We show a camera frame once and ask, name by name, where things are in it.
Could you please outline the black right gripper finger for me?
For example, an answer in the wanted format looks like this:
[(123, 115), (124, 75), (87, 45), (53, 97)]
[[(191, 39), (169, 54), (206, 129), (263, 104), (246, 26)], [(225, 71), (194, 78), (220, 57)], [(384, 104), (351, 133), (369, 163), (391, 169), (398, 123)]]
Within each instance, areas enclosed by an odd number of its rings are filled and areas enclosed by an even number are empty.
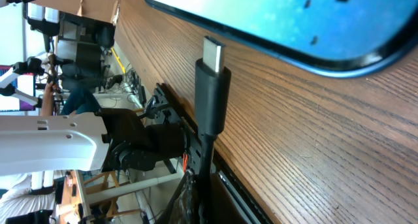
[(186, 170), (157, 224), (204, 223), (202, 197), (199, 194), (197, 175)]

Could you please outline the Galaxy S24 smartphone blue screen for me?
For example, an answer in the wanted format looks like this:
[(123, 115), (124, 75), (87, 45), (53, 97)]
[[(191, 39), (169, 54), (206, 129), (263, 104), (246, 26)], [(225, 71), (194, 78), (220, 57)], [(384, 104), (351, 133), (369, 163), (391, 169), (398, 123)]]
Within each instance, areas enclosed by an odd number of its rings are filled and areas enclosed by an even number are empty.
[(417, 0), (145, 0), (149, 6), (332, 78), (386, 69), (417, 47)]

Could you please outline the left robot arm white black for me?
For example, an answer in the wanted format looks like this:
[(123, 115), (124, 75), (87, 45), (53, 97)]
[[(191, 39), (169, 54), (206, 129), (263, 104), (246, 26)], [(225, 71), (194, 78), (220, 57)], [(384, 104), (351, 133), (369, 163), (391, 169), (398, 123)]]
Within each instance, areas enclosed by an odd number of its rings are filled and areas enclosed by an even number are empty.
[(1, 175), (47, 170), (152, 170), (189, 146), (181, 123), (144, 126), (135, 112), (1, 116)]

